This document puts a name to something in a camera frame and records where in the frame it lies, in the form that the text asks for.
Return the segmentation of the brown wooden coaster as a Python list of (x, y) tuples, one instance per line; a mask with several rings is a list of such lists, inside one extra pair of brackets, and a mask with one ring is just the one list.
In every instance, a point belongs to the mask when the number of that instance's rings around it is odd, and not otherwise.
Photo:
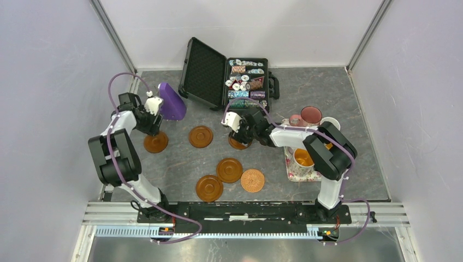
[(245, 150), (252, 145), (251, 142), (247, 144), (242, 144), (231, 137), (228, 138), (228, 142), (229, 142), (229, 145), (236, 150)]
[(195, 191), (202, 201), (214, 202), (222, 196), (223, 183), (215, 175), (205, 175), (198, 180)]
[(213, 132), (207, 126), (196, 126), (188, 135), (190, 144), (195, 148), (205, 148), (213, 141)]
[(157, 135), (146, 135), (143, 146), (149, 153), (160, 153), (166, 149), (169, 139), (165, 132), (159, 132)]
[(216, 166), (217, 177), (224, 183), (235, 183), (241, 179), (242, 164), (235, 158), (225, 158)]

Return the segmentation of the woven rattan round coaster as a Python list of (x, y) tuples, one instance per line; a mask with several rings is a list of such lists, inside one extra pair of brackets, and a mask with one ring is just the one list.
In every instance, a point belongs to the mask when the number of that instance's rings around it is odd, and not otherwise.
[(264, 174), (257, 169), (248, 169), (241, 176), (240, 183), (243, 189), (250, 193), (256, 193), (265, 185)]

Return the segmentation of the floral mug orange inside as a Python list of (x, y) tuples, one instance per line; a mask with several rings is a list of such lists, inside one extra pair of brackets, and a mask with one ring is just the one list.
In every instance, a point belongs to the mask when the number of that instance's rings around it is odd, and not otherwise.
[(306, 150), (289, 147), (286, 156), (287, 173), (290, 178), (302, 179), (314, 171), (314, 162)]

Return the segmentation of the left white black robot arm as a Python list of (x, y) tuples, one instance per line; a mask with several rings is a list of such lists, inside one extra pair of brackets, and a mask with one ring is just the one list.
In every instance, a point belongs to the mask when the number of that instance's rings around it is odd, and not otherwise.
[(90, 138), (88, 146), (99, 180), (127, 191), (133, 198), (132, 207), (147, 218), (166, 222), (171, 217), (167, 197), (143, 175), (141, 160), (130, 134), (144, 133), (144, 149), (160, 153), (168, 145), (166, 133), (160, 130), (163, 99), (148, 93), (146, 102), (134, 93), (120, 94), (120, 104), (111, 115), (111, 122), (100, 135)]

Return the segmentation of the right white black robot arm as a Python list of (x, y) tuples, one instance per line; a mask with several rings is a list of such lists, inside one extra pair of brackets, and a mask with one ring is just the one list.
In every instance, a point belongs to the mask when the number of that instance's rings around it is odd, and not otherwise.
[(226, 112), (221, 124), (229, 127), (229, 136), (241, 144), (256, 140), (264, 146), (306, 150), (314, 162), (314, 170), (322, 176), (316, 217), (329, 223), (337, 216), (342, 180), (354, 167), (358, 152), (332, 123), (315, 127), (283, 126), (275, 123), (265, 111), (251, 108), (239, 114)]

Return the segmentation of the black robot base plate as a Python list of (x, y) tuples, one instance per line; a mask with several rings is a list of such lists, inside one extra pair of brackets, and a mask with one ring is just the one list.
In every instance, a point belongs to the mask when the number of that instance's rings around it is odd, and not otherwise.
[(352, 222), (347, 205), (333, 212), (322, 211), (312, 202), (187, 202), (169, 203), (167, 210), (178, 215), (172, 218), (154, 207), (138, 212), (139, 223), (172, 222), (175, 233), (194, 233), (198, 224), (207, 233), (304, 233), (307, 225), (344, 225)]

